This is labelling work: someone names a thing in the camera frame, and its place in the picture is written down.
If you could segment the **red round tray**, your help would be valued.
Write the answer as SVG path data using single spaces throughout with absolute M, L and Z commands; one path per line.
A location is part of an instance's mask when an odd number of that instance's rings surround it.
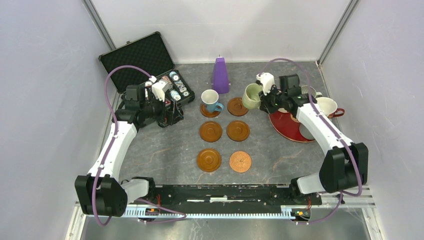
M 288 140 L 298 143 L 314 142 L 314 139 L 305 138 L 300 132 L 301 124 L 294 120 L 290 113 L 277 111 L 270 114 L 269 120 L 273 128 Z

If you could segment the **brown wooden coaster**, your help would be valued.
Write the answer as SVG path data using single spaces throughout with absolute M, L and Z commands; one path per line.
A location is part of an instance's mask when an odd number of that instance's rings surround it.
M 236 117 L 244 116 L 248 113 L 248 109 L 243 105 L 241 97 L 234 97 L 227 104 L 228 112 Z
M 215 121 L 204 122 L 199 128 L 199 135 L 202 140 L 213 143 L 218 141 L 223 133 L 221 125 Z
M 203 116 L 207 118 L 215 118 L 221 113 L 221 111 L 213 111 L 213 112 L 207 111 L 207 107 L 203 103 L 200 105 L 200 112 Z
M 249 137 L 250 128 L 244 121 L 234 120 L 228 124 L 226 134 L 231 140 L 242 142 Z

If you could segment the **light green mug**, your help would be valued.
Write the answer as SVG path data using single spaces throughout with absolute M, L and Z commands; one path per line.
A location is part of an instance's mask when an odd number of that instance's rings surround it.
M 242 104 L 248 110 L 259 109 L 261 105 L 261 99 L 259 93 L 262 91 L 262 87 L 256 83 L 249 84 L 243 93 Z

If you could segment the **blue white mug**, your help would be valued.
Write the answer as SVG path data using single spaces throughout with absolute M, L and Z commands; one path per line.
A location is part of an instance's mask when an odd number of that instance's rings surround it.
M 219 94 L 213 89 L 207 89 L 201 94 L 202 104 L 208 113 L 221 112 L 224 105 L 219 102 Z

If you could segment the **orange-brown wooden coaster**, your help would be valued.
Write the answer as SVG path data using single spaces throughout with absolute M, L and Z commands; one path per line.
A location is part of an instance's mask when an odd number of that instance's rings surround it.
M 211 173 L 221 166 L 222 157 L 217 150 L 205 148 L 198 153 L 196 162 L 200 170 Z

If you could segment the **black poker chip case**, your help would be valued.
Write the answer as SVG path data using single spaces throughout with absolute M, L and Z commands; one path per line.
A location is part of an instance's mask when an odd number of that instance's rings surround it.
M 168 82 L 165 106 L 168 106 L 171 100 L 175 100 L 183 111 L 183 106 L 195 99 L 194 91 L 175 68 L 162 34 L 158 31 L 104 53 L 98 59 L 110 75 L 117 92 L 121 94 L 120 105 L 123 103 L 127 86 L 151 87 L 153 83 L 149 81 L 150 76 Z M 151 123 L 157 123 L 162 128 L 166 127 L 164 122 Z

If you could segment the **woven rattan coaster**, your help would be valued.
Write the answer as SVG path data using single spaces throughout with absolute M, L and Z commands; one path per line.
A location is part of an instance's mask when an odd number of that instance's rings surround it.
M 237 173 L 244 173 L 252 166 L 252 159 L 247 152 L 236 151 L 229 159 L 230 167 Z

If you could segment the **grey-green mug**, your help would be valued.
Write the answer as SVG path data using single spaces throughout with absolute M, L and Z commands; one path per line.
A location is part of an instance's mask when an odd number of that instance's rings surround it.
M 300 124 L 299 126 L 299 132 L 300 134 L 307 140 L 315 140 L 314 136 L 311 134 L 311 132 L 306 128 L 305 125 Z

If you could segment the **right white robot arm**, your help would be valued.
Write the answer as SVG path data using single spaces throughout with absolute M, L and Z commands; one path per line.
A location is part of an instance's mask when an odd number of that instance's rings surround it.
M 344 135 L 324 114 L 318 101 L 302 93 L 299 76 L 280 77 L 281 89 L 268 72 L 259 73 L 256 83 L 261 86 L 260 110 L 273 114 L 285 109 L 306 127 L 325 154 L 319 172 L 294 179 L 289 199 L 302 204 L 312 193 L 345 193 L 353 187 L 360 190 L 368 179 L 367 146 Z

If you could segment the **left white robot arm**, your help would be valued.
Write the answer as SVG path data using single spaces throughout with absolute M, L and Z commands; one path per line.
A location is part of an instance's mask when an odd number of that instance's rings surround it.
M 74 182 L 84 214 L 121 217 L 128 204 L 140 200 L 151 204 L 157 199 L 153 178 L 136 176 L 123 184 L 118 179 L 128 148 L 141 128 L 149 122 L 167 127 L 183 119 L 177 101 L 167 102 L 169 91 L 164 81 L 127 86 L 123 106 L 112 112 L 111 130 L 98 159 Z

